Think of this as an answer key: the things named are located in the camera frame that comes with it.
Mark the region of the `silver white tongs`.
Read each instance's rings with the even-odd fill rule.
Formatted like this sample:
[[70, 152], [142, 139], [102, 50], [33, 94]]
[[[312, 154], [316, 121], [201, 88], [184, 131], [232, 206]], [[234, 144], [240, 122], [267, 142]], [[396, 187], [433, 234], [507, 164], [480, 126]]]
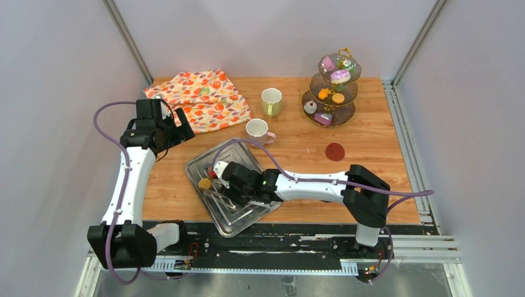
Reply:
[[231, 197], [226, 196], [225, 194], [222, 194], [221, 192], [208, 190], [208, 189], [203, 189], [201, 192], [205, 196], [209, 196], [213, 198], [221, 198], [223, 200], [226, 200], [227, 201], [226, 205], [234, 209], [238, 209], [240, 207], [246, 207], [247, 205], [255, 205], [255, 206], [264, 207], [267, 209], [271, 208], [271, 204], [259, 202], [259, 201], [249, 199], [246, 197], [242, 197], [242, 196], [231, 198]]

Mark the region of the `silver metal tray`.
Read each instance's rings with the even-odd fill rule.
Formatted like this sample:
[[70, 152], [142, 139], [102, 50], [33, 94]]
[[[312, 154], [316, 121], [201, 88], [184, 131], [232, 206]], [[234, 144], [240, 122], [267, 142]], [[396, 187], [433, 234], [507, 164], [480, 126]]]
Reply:
[[[198, 188], [197, 184], [199, 180], [209, 177], [207, 170], [213, 165], [213, 160], [217, 152], [220, 151], [221, 146], [225, 144], [228, 144], [228, 146], [220, 151], [217, 157], [218, 161], [234, 161], [241, 163], [249, 169], [258, 172], [263, 171], [262, 165], [257, 161], [247, 144], [234, 144], [234, 140], [235, 138], [232, 138], [210, 148], [204, 153], [190, 159], [184, 166], [186, 176], [196, 190], [198, 197], [207, 209], [219, 233], [225, 238], [236, 236], [282, 205], [282, 202], [274, 202], [269, 209], [255, 205], [247, 205], [246, 207], [234, 209], [226, 205], [226, 200], [205, 196]], [[218, 192], [221, 186], [220, 181], [214, 180], [213, 189], [211, 190]]]

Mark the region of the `round yellow cracker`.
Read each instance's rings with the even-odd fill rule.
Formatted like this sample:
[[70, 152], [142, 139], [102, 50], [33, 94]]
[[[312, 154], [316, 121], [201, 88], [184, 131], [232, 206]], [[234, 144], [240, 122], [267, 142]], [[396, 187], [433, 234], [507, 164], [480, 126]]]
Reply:
[[202, 178], [199, 180], [197, 186], [201, 191], [208, 191], [213, 189], [213, 182], [209, 178]]
[[334, 93], [332, 95], [332, 98], [331, 100], [335, 103], [335, 104], [338, 104], [338, 105], [341, 105], [345, 102], [345, 96], [341, 93]]

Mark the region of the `white coconut cherry cake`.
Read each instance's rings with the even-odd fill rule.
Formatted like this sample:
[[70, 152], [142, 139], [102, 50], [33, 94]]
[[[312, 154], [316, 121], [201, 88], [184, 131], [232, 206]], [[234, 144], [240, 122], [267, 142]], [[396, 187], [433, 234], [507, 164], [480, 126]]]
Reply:
[[303, 105], [303, 110], [306, 114], [315, 114], [317, 104], [313, 100], [309, 100]]

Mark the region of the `purple cake slice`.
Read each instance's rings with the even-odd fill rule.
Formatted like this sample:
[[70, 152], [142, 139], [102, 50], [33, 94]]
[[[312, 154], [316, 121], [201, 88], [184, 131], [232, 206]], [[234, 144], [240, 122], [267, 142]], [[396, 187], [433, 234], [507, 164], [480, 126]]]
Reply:
[[331, 113], [316, 113], [314, 120], [322, 126], [330, 126], [332, 124], [333, 115]]

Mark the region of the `orange fish-shaped cookie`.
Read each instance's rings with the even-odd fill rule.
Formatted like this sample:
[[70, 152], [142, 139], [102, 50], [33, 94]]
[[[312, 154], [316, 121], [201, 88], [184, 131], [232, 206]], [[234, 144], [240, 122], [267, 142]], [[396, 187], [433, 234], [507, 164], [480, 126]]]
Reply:
[[325, 100], [327, 99], [327, 97], [331, 94], [331, 89], [328, 89], [328, 88], [322, 88], [319, 92], [318, 92], [318, 98], [320, 100]]

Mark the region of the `pink frosted donut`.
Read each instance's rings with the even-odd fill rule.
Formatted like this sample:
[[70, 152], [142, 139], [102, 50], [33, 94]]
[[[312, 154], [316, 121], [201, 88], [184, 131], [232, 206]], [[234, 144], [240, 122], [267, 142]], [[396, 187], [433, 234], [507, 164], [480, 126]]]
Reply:
[[346, 69], [339, 69], [331, 73], [330, 81], [332, 84], [346, 84], [351, 80], [351, 73]]

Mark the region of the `green kiwi cake slice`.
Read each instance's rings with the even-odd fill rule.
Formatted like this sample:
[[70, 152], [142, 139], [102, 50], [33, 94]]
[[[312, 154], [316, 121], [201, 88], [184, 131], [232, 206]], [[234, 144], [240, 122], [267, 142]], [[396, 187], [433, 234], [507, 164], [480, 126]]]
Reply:
[[351, 58], [338, 58], [337, 66], [339, 70], [347, 70], [350, 73], [353, 73], [355, 70], [356, 64], [352, 61]]

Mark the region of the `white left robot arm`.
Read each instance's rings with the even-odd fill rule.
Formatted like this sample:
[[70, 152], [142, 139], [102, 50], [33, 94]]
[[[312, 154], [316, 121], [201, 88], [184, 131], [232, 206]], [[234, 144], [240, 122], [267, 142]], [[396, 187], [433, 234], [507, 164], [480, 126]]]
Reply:
[[189, 249], [184, 222], [168, 220], [148, 230], [143, 226], [145, 190], [153, 165], [176, 145], [194, 138], [182, 108], [173, 109], [160, 97], [131, 102], [136, 115], [119, 139], [98, 125], [99, 108], [93, 125], [99, 134], [120, 151], [118, 178], [110, 204], [100, 224], [90, 226], [87, 240], [108, 270], [141, 269], [154, 264], [157, 254], [169, 250], [176, 256]]

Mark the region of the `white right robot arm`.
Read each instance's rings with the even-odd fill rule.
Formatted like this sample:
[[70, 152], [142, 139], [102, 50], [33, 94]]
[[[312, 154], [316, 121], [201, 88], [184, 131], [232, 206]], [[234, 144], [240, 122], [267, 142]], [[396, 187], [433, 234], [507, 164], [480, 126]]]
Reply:
[[332, 174], [300, 174], [278, 169], [259, 173], [234, 161], [218, 161], [212, 172], [222, 184], [220, 193], [240, 205], [301, 199], [342, 204], [357, 222], [355, 252], [368, 258], [379, 248], [390, 185], [362, 165], [351, 165], [348, 171]]

